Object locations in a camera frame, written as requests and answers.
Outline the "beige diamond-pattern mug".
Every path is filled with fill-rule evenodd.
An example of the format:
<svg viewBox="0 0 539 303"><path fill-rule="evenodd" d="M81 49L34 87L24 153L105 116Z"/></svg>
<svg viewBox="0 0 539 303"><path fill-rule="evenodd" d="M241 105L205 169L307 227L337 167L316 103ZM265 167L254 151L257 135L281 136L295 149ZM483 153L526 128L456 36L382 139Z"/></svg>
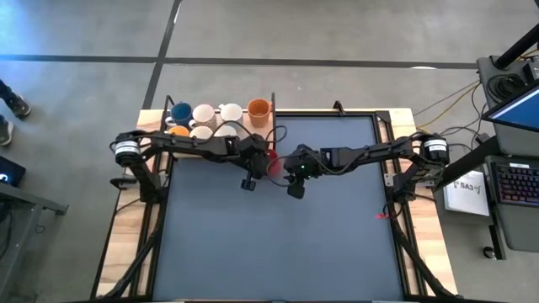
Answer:
<svg viewBox="0 0 539 303"><path fill-rule="evenodd" d="M211 130L216 129L216 113L211 105L200 104L193 109L192 120L189 122L189 127L194 129L198 126L206 126Z"/></svg>

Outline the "red and white mug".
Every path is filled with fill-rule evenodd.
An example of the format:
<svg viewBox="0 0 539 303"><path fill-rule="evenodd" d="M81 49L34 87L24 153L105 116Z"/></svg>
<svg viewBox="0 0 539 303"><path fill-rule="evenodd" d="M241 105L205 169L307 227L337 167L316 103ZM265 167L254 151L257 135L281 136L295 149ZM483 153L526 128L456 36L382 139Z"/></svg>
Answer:
<svg viewBox="0 0 539 303"><path fill-rule="evenodd" d="M268 175L270 177L278 177L281 170L280 159L277 152L273 149L268 150L269 168Z"/></svg>

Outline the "person's shoes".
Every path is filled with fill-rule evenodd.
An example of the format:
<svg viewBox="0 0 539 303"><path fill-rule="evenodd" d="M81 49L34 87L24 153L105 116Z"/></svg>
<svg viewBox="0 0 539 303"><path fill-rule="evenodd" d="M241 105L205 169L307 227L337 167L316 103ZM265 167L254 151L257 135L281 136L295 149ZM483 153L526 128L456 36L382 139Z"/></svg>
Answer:
<svg viewBox="0 0 539 303"><path fill-rule="evenodd" d="M19 119L24 119L31 112L30 105L20 95L15 93L9 85L0 79L0 99L5 102L12 113ZM0 146L8 146L13 138L13 123L0 114Z"/></svg>

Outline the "black electronic device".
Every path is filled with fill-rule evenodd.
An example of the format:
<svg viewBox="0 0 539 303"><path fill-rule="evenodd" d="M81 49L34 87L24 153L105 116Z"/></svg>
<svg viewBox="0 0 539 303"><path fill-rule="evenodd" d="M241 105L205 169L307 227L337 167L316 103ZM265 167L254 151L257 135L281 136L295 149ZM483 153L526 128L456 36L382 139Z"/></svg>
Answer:
<svg viewBox="0 0 539 303"><path fill-rule="evenodd" d="M0 183L18 187L25 173L25 167L0 156Z"/></svg>

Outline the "black aluminium table frame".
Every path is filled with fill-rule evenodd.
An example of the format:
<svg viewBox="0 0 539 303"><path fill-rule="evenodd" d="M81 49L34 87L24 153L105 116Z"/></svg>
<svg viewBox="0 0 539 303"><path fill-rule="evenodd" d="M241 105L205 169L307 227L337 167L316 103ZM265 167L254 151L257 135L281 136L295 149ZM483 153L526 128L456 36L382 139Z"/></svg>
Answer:
<svg viewBox="0 0 539 303"><path fill-rule="evenodd" d="M287 194L285 159L304 144L362 148L411 136L393 131L384 111L276 109L278 177L241 189L248 172L230 162L181 153L146 161L164 201L119 206L114 222L140 221L133 260L118 280L97 279L94 303L458 302L419 256L408 202L390 200L385 173L411 162L394 159L340 176L305 181ZM378 213L389 219L377 219Z"/></svg>

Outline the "grey equipment cart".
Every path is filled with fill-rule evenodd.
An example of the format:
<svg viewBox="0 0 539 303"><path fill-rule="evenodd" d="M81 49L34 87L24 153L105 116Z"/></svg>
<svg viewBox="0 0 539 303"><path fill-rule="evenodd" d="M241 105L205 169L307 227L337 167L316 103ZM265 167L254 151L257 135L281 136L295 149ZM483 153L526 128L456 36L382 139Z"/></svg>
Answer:
<svg viewBox="0 0 539 303"><path fill-rule="evenodd" d="M496 59L498 58L490 56L477 60L479 79L488 105L487 111L539 81L539 72L535 77L531 76L532 69L539 67L539 61L514 61L505 69L498 69L494 65ZM496 199L491 177L493 162L526 164L538 168L539 133L493 124L501 154L486 157L483 164L493 223L501 225L508 248L539 253L539 208L500 204Z"/></svg>

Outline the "open laptop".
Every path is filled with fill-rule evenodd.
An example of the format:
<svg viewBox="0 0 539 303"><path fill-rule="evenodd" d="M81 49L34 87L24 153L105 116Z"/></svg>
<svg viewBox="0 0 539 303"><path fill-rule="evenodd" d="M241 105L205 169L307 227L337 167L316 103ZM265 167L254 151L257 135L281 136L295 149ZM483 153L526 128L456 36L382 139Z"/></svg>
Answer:
<svg viewBox="0 0 539 303"><path fill-rule="evenodd" d="M495 105L482 119L539 133L539 81Z"/></svg>

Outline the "black pole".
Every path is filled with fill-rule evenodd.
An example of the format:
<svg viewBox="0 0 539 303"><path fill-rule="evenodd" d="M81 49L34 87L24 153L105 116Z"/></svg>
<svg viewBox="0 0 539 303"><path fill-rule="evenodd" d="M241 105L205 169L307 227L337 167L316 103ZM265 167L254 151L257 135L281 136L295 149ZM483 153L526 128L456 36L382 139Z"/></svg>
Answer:
<svg viewBox="0 0 539 303"><path fill-rule="evenodd" d="M515 42L502 56L496 59L494 65L498 69L505 69L537 42L539 42L539 23Z"/></svg>

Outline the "grey desk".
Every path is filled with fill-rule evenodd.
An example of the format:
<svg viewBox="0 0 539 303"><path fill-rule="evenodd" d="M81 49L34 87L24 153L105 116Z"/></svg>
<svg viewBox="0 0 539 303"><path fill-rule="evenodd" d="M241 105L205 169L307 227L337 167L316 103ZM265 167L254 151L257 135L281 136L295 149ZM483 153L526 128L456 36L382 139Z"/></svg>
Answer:
<svg viewBox="0 0 539 303"><path fill-rule="evenodd" d="M5 303L43 210L65 215L68 206L0 183L0 303Z"/></svg>

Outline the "backlit keyboard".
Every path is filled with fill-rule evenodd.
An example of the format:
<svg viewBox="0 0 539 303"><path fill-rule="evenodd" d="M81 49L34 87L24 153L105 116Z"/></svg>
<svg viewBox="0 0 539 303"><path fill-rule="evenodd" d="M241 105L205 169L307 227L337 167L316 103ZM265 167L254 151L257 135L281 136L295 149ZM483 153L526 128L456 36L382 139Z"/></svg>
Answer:
<svg viewBox="0 0 539 303"><path fill-rule="evenodd" d="M539 167L493 162L491 177L500 204L539 208Z"/></svg>

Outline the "white mug green leaf pattern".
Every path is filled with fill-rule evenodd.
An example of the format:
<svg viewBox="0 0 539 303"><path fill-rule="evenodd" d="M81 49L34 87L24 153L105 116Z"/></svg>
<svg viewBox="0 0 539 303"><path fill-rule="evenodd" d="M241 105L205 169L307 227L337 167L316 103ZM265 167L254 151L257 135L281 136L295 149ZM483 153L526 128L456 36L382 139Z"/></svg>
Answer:
<svg viewBox="0 0 539 303"><path fill-rule="evenodd" d="M243 109L238 104L220 104L218 106L223 121L243 122Z"/></svg>

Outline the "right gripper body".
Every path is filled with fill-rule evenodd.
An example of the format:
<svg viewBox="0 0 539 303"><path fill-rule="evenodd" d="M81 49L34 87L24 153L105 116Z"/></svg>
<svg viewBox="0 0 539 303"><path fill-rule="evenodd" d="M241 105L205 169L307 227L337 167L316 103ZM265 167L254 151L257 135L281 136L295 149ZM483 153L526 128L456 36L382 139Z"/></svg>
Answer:
<svg viewBox="0 0 539 303"><path fill-rule="evenodd" d="M320 165L322 162L319 151L311 147L300 144L294 152L290 154L284 162L284 170L288 173L284 176L289 185L301 183L309 178L318 178L323 174Z"/></svg>

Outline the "black support beam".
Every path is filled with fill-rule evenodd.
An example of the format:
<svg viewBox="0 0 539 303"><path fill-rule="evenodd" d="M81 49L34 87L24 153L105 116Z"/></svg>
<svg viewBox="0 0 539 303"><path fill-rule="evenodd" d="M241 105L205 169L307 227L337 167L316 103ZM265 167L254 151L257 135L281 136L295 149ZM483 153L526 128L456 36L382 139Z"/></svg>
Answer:
<svg viewBox="0 0 539 303"><path fill-rule="evenodd" d="M481 143L476 149L470 151L456 162L448 165L441 174L440 181L432 188L434 192L443 189L449 183L459 179L473 169L483 165L486 157L499 156L501 154L497 136L490 137Z"/></svg>

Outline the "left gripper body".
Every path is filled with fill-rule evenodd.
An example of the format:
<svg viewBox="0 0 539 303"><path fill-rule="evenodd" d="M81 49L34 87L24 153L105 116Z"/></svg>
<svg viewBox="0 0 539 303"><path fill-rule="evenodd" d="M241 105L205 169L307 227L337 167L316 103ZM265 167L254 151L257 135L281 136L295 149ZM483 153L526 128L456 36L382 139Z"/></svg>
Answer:
<svg viewBox="0 0 539 303"><path fill-rule="evenodd" d="M248 172L247 180L261 179L267 175L270 144L262 136L248 136L237 143L239 167Z"/></svg>

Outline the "orange faceted mug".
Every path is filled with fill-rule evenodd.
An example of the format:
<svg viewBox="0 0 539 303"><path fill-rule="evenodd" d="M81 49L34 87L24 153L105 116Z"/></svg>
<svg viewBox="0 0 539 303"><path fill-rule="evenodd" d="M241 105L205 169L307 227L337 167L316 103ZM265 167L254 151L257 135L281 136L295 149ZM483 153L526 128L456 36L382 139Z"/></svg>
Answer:
<svg viewBox="0 0 539 303"><path fill-rule="evenodd" d="M248 103L247 111L252 126L262 128L269 121L271 102L263 98L252 99Z"/></svg>

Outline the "dark blue mug white handle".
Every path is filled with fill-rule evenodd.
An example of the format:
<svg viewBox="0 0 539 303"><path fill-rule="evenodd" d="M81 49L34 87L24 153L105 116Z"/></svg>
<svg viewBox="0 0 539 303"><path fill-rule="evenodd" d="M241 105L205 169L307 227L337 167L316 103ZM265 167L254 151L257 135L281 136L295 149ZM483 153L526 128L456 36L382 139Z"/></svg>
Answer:
<svg viewBox="0 0 539 303"><path fill-rule="evenodd" d="M193 109L187 103L175 104L169 111L169 117L165 119L165 124L174 127L181 125L189 128L189 123L193 118Z"/></svg>

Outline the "white paper sheet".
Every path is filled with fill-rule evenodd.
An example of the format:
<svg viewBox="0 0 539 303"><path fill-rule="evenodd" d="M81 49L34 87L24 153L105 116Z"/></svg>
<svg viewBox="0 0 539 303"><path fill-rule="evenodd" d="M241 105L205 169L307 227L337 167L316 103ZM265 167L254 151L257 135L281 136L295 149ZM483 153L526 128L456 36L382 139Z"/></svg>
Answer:
<svg viewBox="0 0 539 303"><path fill-rule="evenodd" d="M472 215L490 216L484 175L471 171L443 188L445 208Z"/></svg>

